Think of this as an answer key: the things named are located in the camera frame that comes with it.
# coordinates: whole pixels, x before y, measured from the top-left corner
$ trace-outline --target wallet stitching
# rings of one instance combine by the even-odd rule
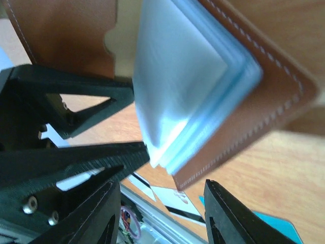
[[[26,40],[24,34],[22,33],[22,30],[21,30],[21,28],[20,28],[20,26],[19,26],[19,23],[18,23],[18,20],[17,20],[17,18],[16,18],[15,13],[14,13],[13,9],[11,8],[11,5],[10,5],[10,3],[9,3],[9,0],[7,0],[7,4],[8,4],[8,6],[9,6],[9,9],[10,9],[11,13],[12,13],[12,16],[14,17],[14,19],[15,19],[15,21],[16,21],[16,23],[17,23],[17,27],[18,27],[18,29],[19,29],[19,32],[20,32],[20,34],[21,34],[21,36],[22,36],[22,38],[23,38],[23,40],[24,40],[24,42],[25,42],[25,44],[26,44],[26,46],[27,46],[27,48],[28,48],[28,50],[29,50],[29,52],[30,52],[30,54],[31,54],[31,56],[32,56],[32,59],[33,59],[34,63],[36,64],[36,63],[37,63],[37,62],[36,62],[36,59],[35,59],[35,57],[34,57],[34,55],[33,55],[33,52],[31,51],[31,49],[30,49],[30,47],[29,47],[29,44],[27,43],[27,40]]]
[[[265,49],[258,44],[258,42],[256,42],[255,40],[253,40],[251,38],[251,36],[249,34],[247,34],[244,29],[240,28],[238,26],[237,23],[233,22],[233,20],[228,17],[224,11],[221,10],[221,8],[215,6],[215,4],[211,1],[211,0],[206,0],[207,2],[210,3],[210,5],[216,9],[218,11],[218,13],[223,17],[226,18],[228,20],[228,22],[230,24],[232,24],[235,29],[237,29],[242,35],[244,35],[246,37],[246,39],[251,42],[254,47],[258,48],[259,51],[261,53],[263,53],[264,55],[266,55],[268,57],[268,59],[271,62],[275,62],[276,66],[280,69],[283,69],[285,71],[285,73],[291,77],[295,83],[297,83],[298,85],[298,90],[299,93],[294,94],[290,99],[288,99],[287,101],[285,101],[284,104],[282,104],[281,106],[279,106],[275,111],[273,111],[272,113],[269,114],[269,116],[267,116],[266,118],[264,118],[264,120],[260,121],[257,125],[255,125],[253,127],[253,129],[251,129],[249,132],[247,132],[246,134],[244,134],[242,137],[240,137],[235,143],[233,143],[229,148],[227,148],[226,150],[224,150],[221,154],[219,154],[214,160],[212,160],[211,162],[209,162],[206,166],[204,166],[201,170],[199,170],[197,173],[193,174],[188,180],[186,180],[183,184],[179,185],[179,182],[177,180],[177,178],[175,178],[176,184],[180,187],[183,188],[185,185],[187,185],[188,183],[190,183],[192,180],[194,180],[195,178],[197,178],[199,175],[203,174],[203,172],[205,172],[206,170],[208,170],[212,165],[214,165],[216,162],[218,162],[219,160],[221,160],[222,158],[224,158],[225,156],[227,156],[228,154],[230,154],[231,151],[233,151],[234,149],[236,149],[240,144],[242,144],[244,141],[246,141],[249,137],[252,137],[253,134],[257,133],[258,131],[260,131],[261,129],[264,128],[264,126],[267,126],[271,121],[275,120],[277,116],[280,116],[284,113],[285,110],[289,110],[293,104],[296,104],[299,102],[300,97],[303,96],[303,85],[301,83],[300,80],[298,80],[298,78],[296,77],[295,74],[293,74],[290,69],[287,66],[284,66],[279,60],[277,60],[271,53],[266,52]]]

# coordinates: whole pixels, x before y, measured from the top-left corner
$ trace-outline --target screw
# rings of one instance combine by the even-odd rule
[[[37,199],[34,196],[31,196],[27,203],[22,207],[22,210],[24,211],[25,214],[29,215],[32,214],[37,210],[38,204],[37,204]]]
[[[65,110],[68,110],[68,106],[67,106],[67,104],[66,104],[65,102],[63,102],[63,108],[64,108]]]
[[[59,223],[59,213],[57,211],[53,211],[51,217],[49,218],[50,226],[56,225]]]

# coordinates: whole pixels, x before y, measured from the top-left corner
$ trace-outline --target black plastic bracket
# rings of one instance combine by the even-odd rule
[[[216,181],[206,180],[204,201],[208,240],[211,244],[294,244]]]
[[[107,180],[111,175],[104,170],[69,190],[63,200],[72,211],[30,244],[116,243],[121,194],[119,184]]]
[[[131,83],[89,78],[38,65],[21,65],[1,71],[2,86],[21,105],[50,123],[63,138],[74,137],[134,101]],[[108,97],[104,102],[72,112],[59,94]]]

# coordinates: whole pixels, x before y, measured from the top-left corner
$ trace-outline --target wooden table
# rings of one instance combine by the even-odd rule
[[[231,2],[317,79],[325,80],[324,0]],[[8,20],[0,20],[0,33],[6,33],[0,35],[0,46],[14,64],[29,62]],[[72,110],[78,110],[101,99],[63,96],[63,100]],[[325,109],[322,104],[309,112],[309,116],[289,125],[291,131],[270,133],[208,175],[249,208],[290,220],[304,243],[324,243],[325,239]],[[141,132],[135,107],[130,105],[69,142],[77,145],[135,140],[141,140]],[[146,164],[138,173],[151,186],[175,189],[171,176],[162,168],[153,169]],[[170,215],[159,200],[154,202],[129,180],[122,184]],[[199,196],[203,195],[203,189],[204,179],[185,191],[202,216],[204,207]],[[207,239],[204,227],[173,218]]]

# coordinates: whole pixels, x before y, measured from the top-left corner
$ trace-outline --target red wire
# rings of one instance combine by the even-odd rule
[[[124,224],[124,227],[125,227],[125,230],[128,231],[128,229],[130,228],[130,225],[129,223],[125,220],[125,212],[122,212],[121,213],[121,218],[123,220],[123,224]]]

